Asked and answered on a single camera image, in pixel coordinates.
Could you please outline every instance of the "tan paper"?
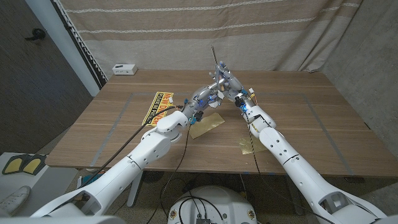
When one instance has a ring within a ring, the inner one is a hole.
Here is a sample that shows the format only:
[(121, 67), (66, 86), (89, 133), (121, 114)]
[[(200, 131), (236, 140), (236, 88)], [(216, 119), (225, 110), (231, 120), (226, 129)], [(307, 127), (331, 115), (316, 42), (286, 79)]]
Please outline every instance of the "tan paper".
[[(264, 150), (268, 150), (260, 142), (260, 139), (252, 136), (252, 140), (253, 140), (254, 152), (261, 152)], [(245, 154), (253, 153), (252, 147), (251, 147), (251, 142), (250, 142), (250, 137), (240, 138), (238, 141), (238, 144), (239, 144), (239, 146), (241, 146), (242, 154), (245, 155)]]
[(192, 139), (195, 139), (224, 122), (224, 119), (218, 113), (213, 113), (212, 115), (203, 118), (200, 122), (196, 122), (194, 125), (192, 125), (191, 129), (189, 130), (189, 134), (191, 135)]

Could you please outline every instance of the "door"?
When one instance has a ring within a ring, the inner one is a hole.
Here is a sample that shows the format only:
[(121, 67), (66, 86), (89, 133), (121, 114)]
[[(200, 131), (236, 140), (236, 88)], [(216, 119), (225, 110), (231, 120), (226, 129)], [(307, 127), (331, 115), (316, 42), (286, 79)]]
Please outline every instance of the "door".
[(0, 154), (35, 153), (93, 99), (24, 0), (0, 4)]

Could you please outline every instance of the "white power strip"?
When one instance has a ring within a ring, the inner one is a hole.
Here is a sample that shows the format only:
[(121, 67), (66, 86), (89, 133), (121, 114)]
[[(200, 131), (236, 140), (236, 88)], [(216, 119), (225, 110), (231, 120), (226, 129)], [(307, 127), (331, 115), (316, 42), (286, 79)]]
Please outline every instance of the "white power strip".
[(116, 64), (112, 71), (115, 75), (133, 75), (137, 71), (135, 64)]

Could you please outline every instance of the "yellow warning label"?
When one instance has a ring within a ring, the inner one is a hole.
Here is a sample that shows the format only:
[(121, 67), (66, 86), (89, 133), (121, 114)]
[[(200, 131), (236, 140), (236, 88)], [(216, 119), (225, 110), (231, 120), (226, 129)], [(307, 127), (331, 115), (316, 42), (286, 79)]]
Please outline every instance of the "yellow warning label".
[[(157, 92), (155, 95), (154, 100), (152, 101), (152, 104), (148, 110), (147, 115), (145, 116), (144, 120), (142, 121), (142, 125), (145, 124), (145, 122), (150, 119), (153, 115), (156, 113), (160, 112), (161, 110), (164, 110), (168, 108), (169, 106), (172, 106), (173, 104), (170, 103), (169, 98), (173, 97), (174, 93), (168, 93), (168, 92)], [(152, 121), (147, 124), (149, 127), (155, 127), (157, 122), (165, 117), (167, 114), (167, 111), (164, 111), (163, 113), (157, 115)]]

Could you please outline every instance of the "door handle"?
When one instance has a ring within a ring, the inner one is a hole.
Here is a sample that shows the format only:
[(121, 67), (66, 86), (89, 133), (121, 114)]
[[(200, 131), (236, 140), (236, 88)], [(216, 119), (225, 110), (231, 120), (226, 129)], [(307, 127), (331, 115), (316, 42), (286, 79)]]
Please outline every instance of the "door handle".
[(45, 37), (45, 32), (42, 29), (35, 28), (32, 30), (33, 37), (25, 37), (25, 40), (37, 40)]

